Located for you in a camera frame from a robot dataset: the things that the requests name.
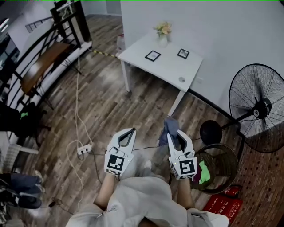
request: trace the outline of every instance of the white vase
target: white vase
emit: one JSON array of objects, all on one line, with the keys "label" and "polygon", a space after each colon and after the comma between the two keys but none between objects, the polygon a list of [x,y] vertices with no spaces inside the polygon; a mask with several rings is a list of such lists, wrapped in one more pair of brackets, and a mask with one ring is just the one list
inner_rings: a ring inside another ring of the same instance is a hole
[{"label": "white vase", "polygon": [[166,35],[162,35],[158,39],[159,47],[165,48],[168,45],[168,39]]}]

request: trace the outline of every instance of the wall outlet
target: wall outlet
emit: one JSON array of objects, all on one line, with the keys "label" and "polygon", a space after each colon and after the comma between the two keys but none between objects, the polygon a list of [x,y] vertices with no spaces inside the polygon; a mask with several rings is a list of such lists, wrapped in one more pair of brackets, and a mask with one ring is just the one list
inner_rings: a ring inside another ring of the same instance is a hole
[{"label": "wall outlet", "polygon": [[79,147],[77,149],[77,152],[78,152],[79,155],[80,154],[84,154],[84,153],[89,153],[89,152],[91,152],[91,145],[87,144],[87,145],[85,145],[83,147]]},{"label": "wall outlet", "polygon": [[197,83],[203,83],[203,78],[201,78],[201,77],[196,77],[196,82]]}]

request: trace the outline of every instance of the power strip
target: power strip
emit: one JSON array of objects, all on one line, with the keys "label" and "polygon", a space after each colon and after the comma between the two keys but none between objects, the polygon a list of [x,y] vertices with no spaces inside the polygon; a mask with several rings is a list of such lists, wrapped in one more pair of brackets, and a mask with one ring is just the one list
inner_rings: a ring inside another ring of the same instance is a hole
[{"label": "power strip", "polygon": [[79,147],[77,149],[77,152],[78,152],[79,155],[84,154],[84,153],[90,153],[91,152],[91,145],[87,144],[83,147]]}]

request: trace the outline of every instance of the yellow and black tape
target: yellow and black tape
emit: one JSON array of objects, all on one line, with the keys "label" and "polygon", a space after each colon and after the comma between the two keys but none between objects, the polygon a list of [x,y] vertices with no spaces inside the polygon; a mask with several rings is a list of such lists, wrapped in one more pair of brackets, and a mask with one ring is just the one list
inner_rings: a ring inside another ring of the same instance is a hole
[{"label": "yellow and black tape", "polygon": [[105,55],[105,56],[110,56],[110,57],[113,57],[113,58],[117,58],[115,55],[110,55],[108,53],[104,53],[104,52],[101,52],[101,51],[96,51],[96,50],[93,50],[93,52],[95,54],[100,54],[100,55]]}]

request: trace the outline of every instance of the red fire extinguisher box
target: red fire extinguisher box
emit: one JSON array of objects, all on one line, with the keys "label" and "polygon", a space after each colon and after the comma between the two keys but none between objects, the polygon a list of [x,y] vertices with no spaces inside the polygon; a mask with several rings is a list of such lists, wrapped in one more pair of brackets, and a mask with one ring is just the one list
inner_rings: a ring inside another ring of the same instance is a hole
[{"label": "red fire extinguisher box", "polygon": [[233,199],[222,195],[212,195],[203,210],[225,215],[229,218],[230,223],[233,223],[242,203],[243,201],[240,199]]}]

